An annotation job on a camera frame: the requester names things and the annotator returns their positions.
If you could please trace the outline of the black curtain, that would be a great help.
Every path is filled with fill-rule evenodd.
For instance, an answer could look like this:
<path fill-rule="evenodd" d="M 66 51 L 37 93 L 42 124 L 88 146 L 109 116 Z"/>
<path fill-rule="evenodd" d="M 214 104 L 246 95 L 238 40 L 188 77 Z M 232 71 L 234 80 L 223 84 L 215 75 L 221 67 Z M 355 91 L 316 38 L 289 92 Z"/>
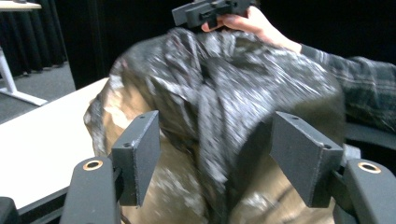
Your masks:
<path fill-rule="evenodd" d="M 50 9 L 0 12 L 0 46 L 13 76 L 66 62 L 59 23 Z"/>

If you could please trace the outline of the green plastic trash bin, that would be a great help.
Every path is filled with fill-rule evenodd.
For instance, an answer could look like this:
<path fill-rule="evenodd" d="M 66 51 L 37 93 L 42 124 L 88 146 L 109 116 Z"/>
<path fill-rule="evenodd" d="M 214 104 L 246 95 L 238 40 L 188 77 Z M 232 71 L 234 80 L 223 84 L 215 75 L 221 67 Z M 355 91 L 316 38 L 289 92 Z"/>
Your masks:
<path fill-rule="evenodd" d="M 331 208 L 309 208 L 270 157 L 272 116 L 223 134 L 224 124 L 190 110 L 175 112 L 159 96 L 162 155 L 140 206 L 123 206 L 123 224 L 334 224 Z M 202 148 L 235 155 L 228 193 L 203 176 Z"/>

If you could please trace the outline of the black plastic trash bag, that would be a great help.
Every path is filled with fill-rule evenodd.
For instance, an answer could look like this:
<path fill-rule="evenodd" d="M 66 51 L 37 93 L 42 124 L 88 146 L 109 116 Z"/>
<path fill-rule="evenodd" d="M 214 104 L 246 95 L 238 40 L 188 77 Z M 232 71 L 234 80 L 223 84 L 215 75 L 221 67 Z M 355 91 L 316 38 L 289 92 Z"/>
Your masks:
<path fill-rule="evenodd" d="M 176 28 L 134 44 L 113 64 L 104 88 L 84 116 L 96 155 L 137 116 L 157 110 L 164 91 L 179 115 L 190 110 L 224 124 L 228 135 L 278 111 L 296 115 L 336 143 L 344 140 L 342 90 L 332 74 L 307 57 L 242 32 L 195 34 Z M 203 176 L 224 196 L 235 155 L 202 148 Z"/>

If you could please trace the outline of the white desk frame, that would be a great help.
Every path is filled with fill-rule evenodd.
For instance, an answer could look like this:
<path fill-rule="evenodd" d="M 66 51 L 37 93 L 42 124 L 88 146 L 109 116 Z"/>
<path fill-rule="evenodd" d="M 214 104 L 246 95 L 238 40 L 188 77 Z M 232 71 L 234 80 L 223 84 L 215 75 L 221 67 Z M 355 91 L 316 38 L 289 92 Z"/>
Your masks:
<path fill-rule="evenodd" d="M 41 9 L 42 6 L 36 3 L 29 3 L 27 0 L 0 0 L 0 12 L 14 12 L 14 11 L 32 11 Z M 5 82 L 5 87 L 0 88 L 0 93 L 7 96 L 22 100 L 26 103 L 42 106 L 47 103 L 46 100 L 34 97 L 27 93 L 18 91 L 11 71 L 8 67 L 7 58 L 0 47 L 0 76 Z"/>

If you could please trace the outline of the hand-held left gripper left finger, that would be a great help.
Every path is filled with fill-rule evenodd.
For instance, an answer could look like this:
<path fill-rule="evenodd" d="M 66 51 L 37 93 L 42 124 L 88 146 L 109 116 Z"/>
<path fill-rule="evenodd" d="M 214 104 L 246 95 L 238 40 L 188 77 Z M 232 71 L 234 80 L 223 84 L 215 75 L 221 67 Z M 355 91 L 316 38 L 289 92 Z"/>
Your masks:
<path fill-rule="evenodd" d="M 159 111 L 137 116 L 112 147 L 113 164 L 121 169 L 120 204 L 142 206 L 160 158 Z"/>

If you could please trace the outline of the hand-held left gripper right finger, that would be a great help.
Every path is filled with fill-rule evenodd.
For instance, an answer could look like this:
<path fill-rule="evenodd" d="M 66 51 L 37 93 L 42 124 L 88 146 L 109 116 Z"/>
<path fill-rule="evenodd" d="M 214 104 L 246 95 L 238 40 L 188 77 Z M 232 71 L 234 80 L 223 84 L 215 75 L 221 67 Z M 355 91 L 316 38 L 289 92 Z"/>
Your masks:
<path fill-rule="evenodd" d="M 303 119 L 276 112 L 270 155 L 308 207 L 329 206 L 329 177 L 340 167 L 341 147 Z"/>

